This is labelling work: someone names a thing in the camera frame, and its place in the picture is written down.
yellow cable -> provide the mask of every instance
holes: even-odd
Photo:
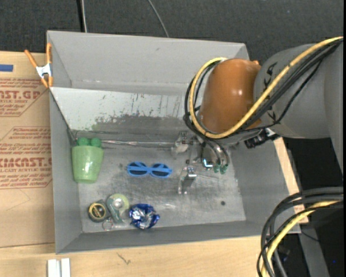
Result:
[[[266,99],[266,97],[271,93],[271,91],[274,89],[274,87],[278,84],[278,82],[282,79],[282,77],[289,71],[289,69],[291,67],[293,67],[294,65],[296,65],[299,61],[301,61],[304,57],[306,57],[307,55],[311,54],[313,51],[333,42],[333,41],[337,41],[342,39],[343,37],[335,37],[335,38],[331,38],[328,40],[324,40],[322,42],[319,42],[313,46],[311,46],[310,48],[308,48],[307,50],[305,50],[304,52],[300,53],[295,59],[293,59],[288,66],[286,66],[278,75],[277,77],[272,81],[272,83],[270,84],[270,86],[268,86],[268,88],[263,92],[263,94],[260,96],[260,98],[253,104],[253,106],[251,107],[251,109],[245,114],[245,116],[239,121],[237,122],[237,124],[233,127],[231,127],[230,129],[228,129],[227,131],[223,132],[223,133],[211,133],[208,132],[207,130],[205,130],[200,123],[197,121],[195,112],[194,112],[194,90],[195,90],[195,86],[196,83],[200,77],[200,75],[202,74],[202,72],[212,63],[221,60],[221,59],[225,59],[225,58],[215,58],[212,59],[211,61],[207,62],[206,64],[204,64],[204,66],[201,67],[201,69],[198,71],[198,73],[196,74],[192,86],[191,86],[191,90],[190,90],[190,94],[189,94],[189,105],[190,105],[190,114],[192,117],[192,121],[196,127],[196,129],[201,132],[202,134],[204,134],[206,137],[210,137],[211,139],[222,139],[223,137],[227,137],[230,134],[232,134],[233,132],[235,132],[236,130],[238,130],[243,124],[245,124],[245,122],[247,120],[249,120],[249,118],[255,113],[255,111],[257,110],[257,108],[259,108],[259,106],[261,105],[261,103]]]
[[[310,208],[321,208],[325,206],[329,206],[331,204],[337,203],[339,201],[322,201],[313,204],[310,206]],[[290,229],[293,228],[294,225],[296,225],[298,222],[300,222],[303,218],[307,217],[311,213],[313,213],[315,210],[307,211],[302,214],[299,214],[297,217],[295,217],[293,220],[291,220],[278,234],[278,236],[274,239],[272,244],[269,246],[268,251],[266,252],[266,257],[268,259],[268,262],[271,262],[272,255],[276,248],[278,247],[279,243],[282,241],[282,239],[286,236],[286,234],[290,231]],[[261,275],[266,276],[266,267],[265,264],[263,264],[261,268]]]

gray bin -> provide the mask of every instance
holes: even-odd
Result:
[[[187,153],[170,151],[187,131],[183,102],[192,77],[215,57],[248,59],[244,44],[57,31],[48,32],[48,42],[57,253],[260,235],[288,195],[272,142],[231,147],[226,175],[198,167],[186,195],[177,186]],[[91,185],[73,180],[71,148],[81,136],[110,142],[103,143],[102,169]],[[165,180],[133,178],[125,167],[136,160],[164,162],[174,172]],[[103,231],[87,208],[113,193],[152,204],[161,219],[148,231],[128,224]]]

cardboard sheet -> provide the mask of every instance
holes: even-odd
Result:
[[[0,247],[54,242],[49,91],[24,53],[0,64]]]

white plastic piece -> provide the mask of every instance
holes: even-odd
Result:
[[[70,277],[70,259],[48,260],[47,277]]]

crumpled blue wrapper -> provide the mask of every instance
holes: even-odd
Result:
[[[132,218],[131,224],[141,230],[151,228],[160,219],[155,209],[149,204],[136,204],[129,210],[129,217]]]

